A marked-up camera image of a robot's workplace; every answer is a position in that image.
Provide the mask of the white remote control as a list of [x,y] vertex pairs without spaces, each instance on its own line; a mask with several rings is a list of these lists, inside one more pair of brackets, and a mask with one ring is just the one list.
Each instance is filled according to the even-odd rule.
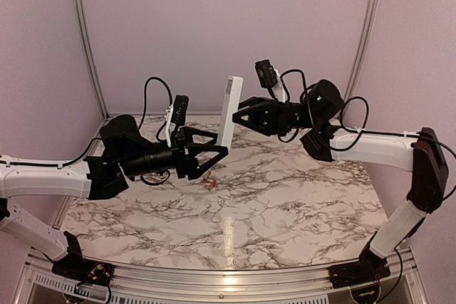
[[217,144],[230,150],[234,134],[233,114],[238,111],[244,79],[239,76],[229,76],[224,90],[222,112],[219,121]]

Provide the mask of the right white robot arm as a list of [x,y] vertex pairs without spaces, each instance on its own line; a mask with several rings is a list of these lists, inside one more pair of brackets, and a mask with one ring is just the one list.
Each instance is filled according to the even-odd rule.
[[393,249],[442,205],[449,171],[433,129],[424,127],[419,132],[403,134],[349,130],[329,122],[342,107],[337,87],[320,80],[306,90],[299,103],[249,98],[239,104],[232,120],[279,138],[292,129],[307,129],[300,141],[307,154],[319,161],[364,162],[411,172],[411,188],[404,202],[374,234],[353,265],[353,275],[368,281]]

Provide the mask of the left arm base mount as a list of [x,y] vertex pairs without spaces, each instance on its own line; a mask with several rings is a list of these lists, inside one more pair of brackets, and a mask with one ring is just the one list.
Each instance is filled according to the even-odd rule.
[[113,276],[114,265],[83,257],[78,239],[64,231],[68,247],[66,254],[58,261],[52,261],[52,272],[82,284],[108,287]]

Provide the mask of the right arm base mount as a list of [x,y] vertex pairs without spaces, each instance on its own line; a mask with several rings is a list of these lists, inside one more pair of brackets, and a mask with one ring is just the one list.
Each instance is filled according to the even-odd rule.
[[361,262],[343,263],[328,268],[330,282],[333,288],[344,288],[364,283],[379,281],[391,275],[388,266],[373,269]]

